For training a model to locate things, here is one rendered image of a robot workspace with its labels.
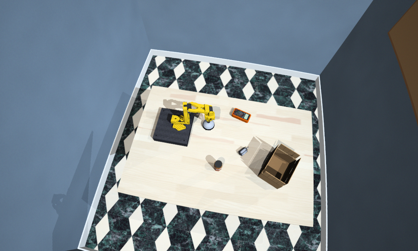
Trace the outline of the brown paprika spice jar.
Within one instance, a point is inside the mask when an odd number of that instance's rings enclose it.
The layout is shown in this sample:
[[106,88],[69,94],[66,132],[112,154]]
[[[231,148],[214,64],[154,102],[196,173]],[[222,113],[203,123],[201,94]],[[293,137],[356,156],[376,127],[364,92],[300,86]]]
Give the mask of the brown paprika spice jar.
[[222,169],[223,163],[221,161],[215,161],[214,163],[214,169],[215,171],[220,171]]

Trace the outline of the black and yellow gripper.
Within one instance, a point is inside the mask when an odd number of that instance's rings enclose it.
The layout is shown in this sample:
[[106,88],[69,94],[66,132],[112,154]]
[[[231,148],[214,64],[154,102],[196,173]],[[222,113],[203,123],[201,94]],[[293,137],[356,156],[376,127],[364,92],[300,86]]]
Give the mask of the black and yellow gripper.
[[205,114],[205,119],[207,120],[207,122],[212,121],[212,120],[215,119],[215,113],[214,113],[214,111],[212,111],[212,112],[213,112],[212,116],[208,116],[207,114]]

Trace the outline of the grey metal dome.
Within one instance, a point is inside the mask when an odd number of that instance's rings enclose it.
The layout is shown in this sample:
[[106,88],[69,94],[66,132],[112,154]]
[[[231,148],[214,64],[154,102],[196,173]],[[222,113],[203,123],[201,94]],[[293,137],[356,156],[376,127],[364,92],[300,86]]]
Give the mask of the grey metal dome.
[[204,120],[202,127],[207,131],[211,131],[214,128],[213,120],[209,122],[207,122],[207,120]]

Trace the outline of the orange pocket multimeter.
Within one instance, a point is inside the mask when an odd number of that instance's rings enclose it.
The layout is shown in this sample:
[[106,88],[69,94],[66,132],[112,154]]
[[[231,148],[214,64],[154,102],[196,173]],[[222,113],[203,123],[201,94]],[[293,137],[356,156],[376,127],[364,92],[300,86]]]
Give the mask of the orange pocket multimeter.
[[241,121],[243,121],[243,122],[248,123],[248,121],[249,121],[249,119],[250,119],[250,117],[251,117],[251,114],[246,113],[246,112],[244,112],[243,110],[240,110],[240,109],[234,108],[234,111],[233,111],[232,117],[234,117],[234,118],[236,118],[236,119],[239,119],[239,120],[241,120]]

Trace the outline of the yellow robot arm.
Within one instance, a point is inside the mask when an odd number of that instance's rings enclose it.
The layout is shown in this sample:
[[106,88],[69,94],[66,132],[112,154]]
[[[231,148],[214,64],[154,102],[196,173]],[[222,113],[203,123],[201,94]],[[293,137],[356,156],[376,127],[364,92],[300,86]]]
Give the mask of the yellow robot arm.
[[[196,109],[191,109],[191,106],[196,107]],[[201,109],[202,108],[202,109]],[[178,131],[181,131],[183,129],[186,129],[185,125],[183,124],[190,124],[190,115],[188,112],[193,112],[193,113],[204,113],[207,114],[208,116],[212,116],[213,112],[212,112],[212,106],[211,105],[207,105],[207,104],[198,104],[198,103],[194,103],[194,102],[183,102],[183,115],[177,116],[177,115],[173,115],[172,116],[172,123],[173,123],[173,128],[175,128]]]

